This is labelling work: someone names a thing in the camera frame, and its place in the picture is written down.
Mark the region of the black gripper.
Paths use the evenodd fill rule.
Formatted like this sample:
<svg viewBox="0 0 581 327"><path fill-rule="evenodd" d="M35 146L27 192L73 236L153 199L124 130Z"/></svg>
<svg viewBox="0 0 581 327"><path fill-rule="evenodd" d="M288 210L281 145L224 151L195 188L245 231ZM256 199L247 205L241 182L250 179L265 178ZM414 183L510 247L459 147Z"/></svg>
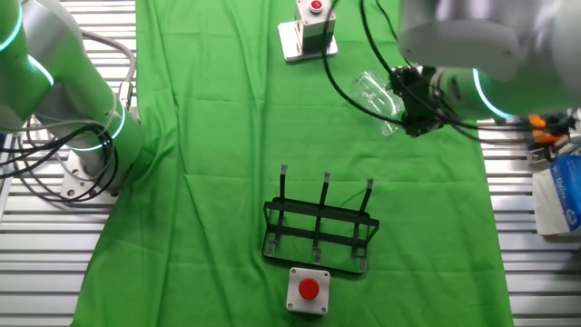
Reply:
<svg viewBox="0 0 581 327"><path fill-rule="evenodd" d="M402 92L405 113L401 118L405 134L417 138L428 132L442 128L446 123L435 114L438 101L434 99L435 83L431 81L436 68L425 66L421 69L411 66L393 67L389 82L394 92Z"/></svg>

